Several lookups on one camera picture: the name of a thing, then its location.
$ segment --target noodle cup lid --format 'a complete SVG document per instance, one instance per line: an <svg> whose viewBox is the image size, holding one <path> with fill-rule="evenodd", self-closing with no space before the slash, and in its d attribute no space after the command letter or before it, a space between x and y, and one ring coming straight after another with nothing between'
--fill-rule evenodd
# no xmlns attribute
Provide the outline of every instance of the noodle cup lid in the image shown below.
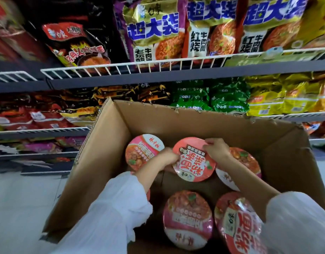
<svg viewBox="0 0 325 254"><path fill-rule="evenodd" d="M125 151L126 162L130 167L138 169L146 164L149 159L156 156L165 148L163 142L152 134L143 134L135 137L128 145Z"/></svg>
<svg viewBox="0 0 325 254"><path fill-rule="evenodd" d="M259 163L252 155L250 155L247 151L236 147L230 147L230 152L234 158L236 158L249 170L261 178L261 169ZM239 188L235 185L232 178L225 171L221 170L219 166L215 168L215 172L225 185L234 191L240 192Z"/></svg>
<svg viewBox="0 0 325 254"><path fill-rule="evenodd" d="M226 209L222 229L231 254L267 254L261 243L262 221L249 202L241 197Z"/></svg>
<svg viewBox="0 0 325 254"><path fill-rule="evenodd" d="M151 189L148 189L148 192L146 193L146 197L147 197L147 200L150 201L150 198L151 198Z"/></svg>
<svg viewBox="0 0 325 254"><path fill-rule="evenodd" d="M187 137L174 145L173 152L180 155L180 161L173 168L182 179L200 182L212 175L216 164L202 149L205 144L205 140Z"/></svg>
<svg viewBox="0 0 325 254"><path fill-rule="evenodd" d="M162 220L167 237L178 248L200 249L212 236L214 222L211 208L195 192L173 194L165 205Z"/></svg>
<svg viewBox="0 0 325 254"><path fill-rule="evenodd" d="M236 199L241 198L242 195L240 192L228 192L222 195L215 205L214 209L214 220L215 225L222 237L225 237L224 230L222 227L222 220L224 218L226 209L228 206L234 202Z"/></svg>

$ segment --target tile floor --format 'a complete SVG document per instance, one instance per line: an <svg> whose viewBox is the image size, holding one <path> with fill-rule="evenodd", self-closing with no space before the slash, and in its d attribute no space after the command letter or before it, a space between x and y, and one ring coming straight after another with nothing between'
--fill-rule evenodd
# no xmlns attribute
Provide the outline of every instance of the tile floor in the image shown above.
<svg viewBox="0 0 325 254"><path fill-rule="evenodd" d="M325 161L318 165L325 184ZM0 174L0 254L47 254L55 248L39 238L66 181L59 175Z"/></svg>

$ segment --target hand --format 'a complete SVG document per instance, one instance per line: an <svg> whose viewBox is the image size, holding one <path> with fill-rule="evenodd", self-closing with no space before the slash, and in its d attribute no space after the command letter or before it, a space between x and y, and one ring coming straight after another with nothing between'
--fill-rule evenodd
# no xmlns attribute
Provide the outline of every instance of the hand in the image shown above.
<svg viewBox="0 0 325 254"><path fill-rule="evenodd" d="M180 159L180 155L175 154L171 148L165 147L157 155L157 158L160 159L162 165L165 167L165 166L176 163Z"/></svg>
<svg viewBox="0 0 325 254"><path fill-rule="evenodd" d="M205 141L208 145L205 144L203 149L219 166L224 167L225 162L234 159L230 153L229 146L222 138L207 138Z"/></svg>

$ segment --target white sleeve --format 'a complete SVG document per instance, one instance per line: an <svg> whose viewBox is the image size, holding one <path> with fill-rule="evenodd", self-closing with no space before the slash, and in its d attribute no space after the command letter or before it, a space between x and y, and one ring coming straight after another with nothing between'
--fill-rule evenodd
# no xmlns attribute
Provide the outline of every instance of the white sleeve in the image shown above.
<svg viewBox="0 0 325 254"><path fill-rule="evenodd" d="M275 196L266 208L261 240L270 253L325 254L325 210L301 192Z"/></svg>
<svg viewBox="0 0 325 254"><path fill-rule="evenodd" d="M135 241L134 228L152 214L145 190L130 172L109 180L88 212L52 254L125 254Z"/></svg>

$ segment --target brown package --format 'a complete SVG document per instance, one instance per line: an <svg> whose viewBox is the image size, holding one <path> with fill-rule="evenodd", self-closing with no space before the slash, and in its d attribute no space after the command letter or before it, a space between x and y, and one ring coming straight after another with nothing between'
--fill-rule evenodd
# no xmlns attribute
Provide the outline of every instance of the brown package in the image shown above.
<svg viewBox="0 0 325 254"><path fill-rule="evenodd" d="M126 170L124 150L130 140L143 133L158 136L169 147L189 136L222 137L229 146L253 155L261 166L263 179L271 186L281 192L304 192L325 209L325 187L301 126L281 120L108 99L46 221L43 231L48 233L47 240L60 240L88 211L107 181ZM135 229L136 241L128 245L128 253L189 253L169 241L162 224L166 201L181 190L198 192L212 210L219 197L230 191L215 174L193 183L175 173L160 172L151 187L153 214L145 225ZM213 249L229 253L216 230L199 253Z"/></svg>

